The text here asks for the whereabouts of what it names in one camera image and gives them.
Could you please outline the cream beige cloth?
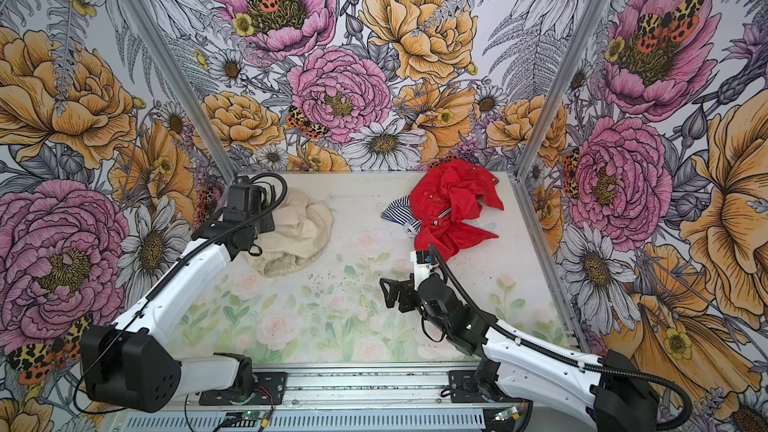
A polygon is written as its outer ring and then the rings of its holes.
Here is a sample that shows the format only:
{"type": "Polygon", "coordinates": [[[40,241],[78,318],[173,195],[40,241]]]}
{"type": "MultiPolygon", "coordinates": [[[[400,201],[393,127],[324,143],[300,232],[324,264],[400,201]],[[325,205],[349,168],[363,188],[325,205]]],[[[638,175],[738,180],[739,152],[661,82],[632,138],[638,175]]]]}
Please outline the cream beige cloth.
{"type": "Polygon", "coordinates": [[[261,234],[254,246],[258,256],[247,255],[258,274],[275,278],[290,275],[317,261],[330,241],[333,215],[324,202],[284,203],[273,218],[275,230],[261,234]]]}

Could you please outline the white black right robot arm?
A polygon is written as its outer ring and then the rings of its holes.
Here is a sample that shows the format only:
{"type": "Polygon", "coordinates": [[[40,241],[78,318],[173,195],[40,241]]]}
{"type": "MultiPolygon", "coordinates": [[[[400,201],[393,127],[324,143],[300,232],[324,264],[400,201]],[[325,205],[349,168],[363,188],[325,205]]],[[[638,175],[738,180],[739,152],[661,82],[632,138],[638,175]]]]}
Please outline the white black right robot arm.
{"type": "Polygon", "coordinates": [[[474,393],[488,402],[523,399],[565,413],[597,431],[653,431],[660,396],[624,355],[575,352],[514,329],[463,303],[439,276],[379,281],[385,304],[416,311],[451,344],[480,362],[474,393]]]}

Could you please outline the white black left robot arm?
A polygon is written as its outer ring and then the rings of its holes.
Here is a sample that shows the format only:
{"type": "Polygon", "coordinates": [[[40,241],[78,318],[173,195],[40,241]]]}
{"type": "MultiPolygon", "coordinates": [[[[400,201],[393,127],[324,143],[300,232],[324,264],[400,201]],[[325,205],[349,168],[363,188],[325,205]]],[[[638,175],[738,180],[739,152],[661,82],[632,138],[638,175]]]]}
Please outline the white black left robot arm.
{"type": "Polygon", "coordinates": [[[78,391],[111,409],[154,413],[187,395],[221,391],[249,398],[252,362],[232,353],[177,358],[167,349],[172,332],[209,282],[239,254],[258,256],[257,238],[274,231],[274,211],[288,186],[276,173],[242,179],[225,205],[203,222],[159,281],[112,323],[93,326],[80,341],[78,391]]]}

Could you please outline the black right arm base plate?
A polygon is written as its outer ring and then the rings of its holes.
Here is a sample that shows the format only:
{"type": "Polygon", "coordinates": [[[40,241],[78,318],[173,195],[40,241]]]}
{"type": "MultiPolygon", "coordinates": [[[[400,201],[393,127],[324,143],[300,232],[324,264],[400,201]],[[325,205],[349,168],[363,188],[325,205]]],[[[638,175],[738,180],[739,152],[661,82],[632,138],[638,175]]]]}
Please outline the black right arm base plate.
{"type": "Polygon", "coordinates": [[[480,383],[474,371],[450,370],[448,384],[442,389],[441,396],[452,403],[510,403],[512,398],[504,395],[490,385],[480,383]]]}

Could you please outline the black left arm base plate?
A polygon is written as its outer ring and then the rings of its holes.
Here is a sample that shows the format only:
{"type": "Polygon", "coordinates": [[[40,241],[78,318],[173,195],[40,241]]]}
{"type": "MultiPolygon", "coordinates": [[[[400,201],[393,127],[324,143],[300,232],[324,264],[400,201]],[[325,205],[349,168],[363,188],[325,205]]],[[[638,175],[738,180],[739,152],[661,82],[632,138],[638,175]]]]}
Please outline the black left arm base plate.
{"type": "Polygon", "coordinates": [[[224,390],[210,390],[200,394],[200,406],[268,406],[281,405],[287,389],[286,372],[256,371],[244,385],[224,390]]]}

